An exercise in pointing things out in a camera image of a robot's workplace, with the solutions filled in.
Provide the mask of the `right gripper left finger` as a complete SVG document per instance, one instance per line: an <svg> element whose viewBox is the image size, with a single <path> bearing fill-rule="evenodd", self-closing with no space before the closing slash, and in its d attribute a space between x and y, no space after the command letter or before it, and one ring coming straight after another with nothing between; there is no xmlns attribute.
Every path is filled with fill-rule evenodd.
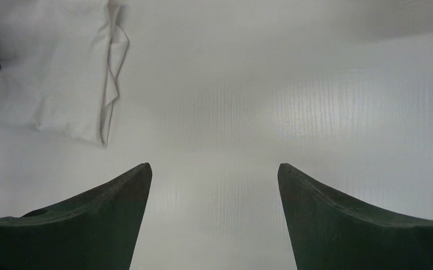
<svg viewBox="0 0 433 270"><path fill-rule="evenodd" d="M0 269L129 269L151 179L142 163L64 201L0 218Z"/></svg>

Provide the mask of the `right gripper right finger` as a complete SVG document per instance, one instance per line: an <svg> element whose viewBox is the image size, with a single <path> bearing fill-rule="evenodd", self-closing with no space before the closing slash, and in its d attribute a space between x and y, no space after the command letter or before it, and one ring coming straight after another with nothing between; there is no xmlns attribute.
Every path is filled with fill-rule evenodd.
<svg viewBox="0 0 433 270"><path fill-rule="evenodd" d="M371 205L287 163L278 184L298 269L433 269L433 220Z"/></svg>

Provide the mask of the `white t-shirt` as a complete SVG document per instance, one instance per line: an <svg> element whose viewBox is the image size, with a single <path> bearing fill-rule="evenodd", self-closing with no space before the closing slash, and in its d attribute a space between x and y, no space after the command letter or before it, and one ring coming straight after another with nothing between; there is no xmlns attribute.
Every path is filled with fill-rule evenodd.
<svg viewBox="0 0 433 270"><path fill-rule="evenodd" d="M122 1L0 1L0 125L106 146Z"/></svg>

